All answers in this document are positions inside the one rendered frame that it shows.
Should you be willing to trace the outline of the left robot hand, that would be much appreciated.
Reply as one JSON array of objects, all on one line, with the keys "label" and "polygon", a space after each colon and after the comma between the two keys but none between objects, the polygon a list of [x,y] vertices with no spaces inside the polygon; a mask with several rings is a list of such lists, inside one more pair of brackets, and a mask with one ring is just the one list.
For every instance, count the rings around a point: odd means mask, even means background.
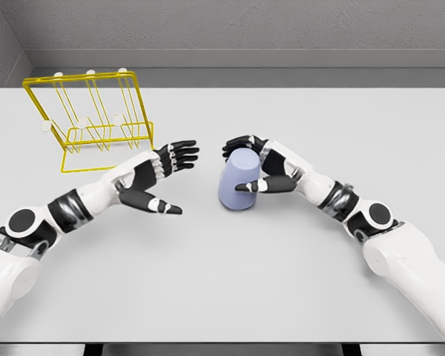
[{"label": "left robot hand", "polygon": [[148,189],[173,173],[192,169],[200,151],[196,143],[194,140],[169,143],[118,165],[121,172],[113,179],[113,184],[119,202],[148,213],[182,214],[180,207],[155,197]]}]

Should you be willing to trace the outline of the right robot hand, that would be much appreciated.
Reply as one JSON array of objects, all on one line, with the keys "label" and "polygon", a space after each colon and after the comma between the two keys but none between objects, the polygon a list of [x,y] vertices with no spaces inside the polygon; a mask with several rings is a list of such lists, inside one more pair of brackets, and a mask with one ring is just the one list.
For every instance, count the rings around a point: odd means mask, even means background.
[{"label": "right robot hand", "polygon": [[222,156],[228,159],[238,148],[254,151],[267,177],[236,185],[235,191],[251,193],[283,193],[297,189],[303,176],[312,170],[310,164],[273,139],[261,139],[255,135],[245,135],[227,141],[222,148]]}]

